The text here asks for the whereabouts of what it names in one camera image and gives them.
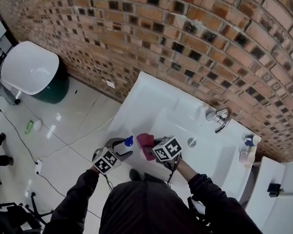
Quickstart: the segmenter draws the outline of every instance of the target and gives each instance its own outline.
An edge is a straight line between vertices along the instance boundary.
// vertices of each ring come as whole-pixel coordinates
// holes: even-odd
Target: red sponge
[[[146,159],[148,161],[155,160],[155,156],[152,152],[152,148],[154,147],[154,135],[140,134],[137,136],[137,140],[146,156]]]

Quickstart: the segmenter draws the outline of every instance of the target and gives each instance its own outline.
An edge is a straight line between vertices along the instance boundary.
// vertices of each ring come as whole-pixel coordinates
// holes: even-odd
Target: blue bottle cap
[[[125,139],[124,141],[125,146],[132,146],[133,145],[133,136],[130,136]]]

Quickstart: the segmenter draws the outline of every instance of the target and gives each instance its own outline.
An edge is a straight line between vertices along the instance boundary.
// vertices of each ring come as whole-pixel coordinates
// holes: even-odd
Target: chrome faucet
[[[223,118],[221,115],[227,113],[227,117]],[[222,130],[225,129],[225,127],[228,126],[229,122],[232,118],[232,110],[229,107],[225,107],[221,110],[214,110],[213,112],[210,112],[206,114],[206,120],[210,121],[211,119],[214,119],[216,122],[219,122],[221,124],[220,127],[215,129],[215,133],[220,133]]]

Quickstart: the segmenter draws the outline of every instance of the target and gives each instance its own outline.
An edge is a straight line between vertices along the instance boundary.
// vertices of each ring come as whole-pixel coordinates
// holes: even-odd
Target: green trash bin
[[[64,65],[59,64],[58,70],[50,83],[39,93],[32,95],[43,102],[56,104],[64,99],[69,87],[68,74]]]

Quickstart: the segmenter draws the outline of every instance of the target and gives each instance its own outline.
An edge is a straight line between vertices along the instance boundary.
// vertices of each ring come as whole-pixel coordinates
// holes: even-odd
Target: sink drain
[[[196,144],[196,140],[195,140],[195,138],[190,138],[190,139],[188,139],[188,146],[189,146],[189,147],[194,147],[195,144]]]

